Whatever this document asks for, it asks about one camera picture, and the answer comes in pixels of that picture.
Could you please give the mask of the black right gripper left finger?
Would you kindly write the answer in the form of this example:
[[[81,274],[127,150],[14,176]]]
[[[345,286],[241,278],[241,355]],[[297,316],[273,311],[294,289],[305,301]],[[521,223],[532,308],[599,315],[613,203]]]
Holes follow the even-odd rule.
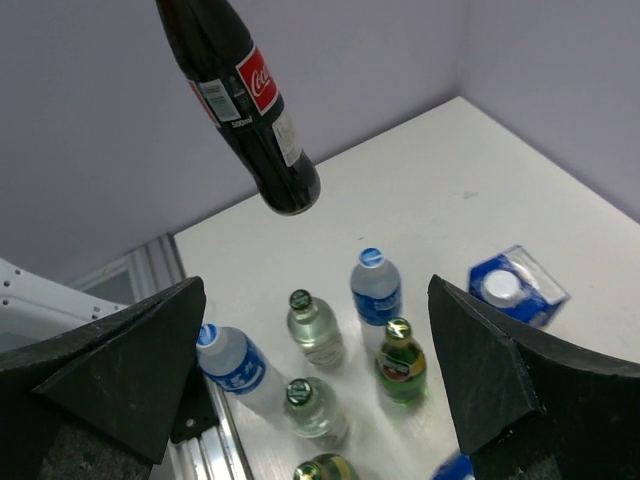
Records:
[[[4,479],[146,479],[161,464],[206,303],[188,278],[1,356]]]

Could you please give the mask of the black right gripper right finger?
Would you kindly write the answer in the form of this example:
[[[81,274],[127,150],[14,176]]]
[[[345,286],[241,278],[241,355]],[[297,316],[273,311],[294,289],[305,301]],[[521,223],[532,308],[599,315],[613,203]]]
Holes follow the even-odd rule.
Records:
[[[638,364],[515,320],[439,276],[428,311],[476,478],[638,478]]]

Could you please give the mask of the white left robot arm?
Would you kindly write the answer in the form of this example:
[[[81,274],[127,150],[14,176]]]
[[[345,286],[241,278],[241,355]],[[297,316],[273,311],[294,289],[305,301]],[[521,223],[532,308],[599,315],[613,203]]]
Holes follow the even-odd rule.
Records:
[[[1,351],[63,334],[126,308],[1,261]]]

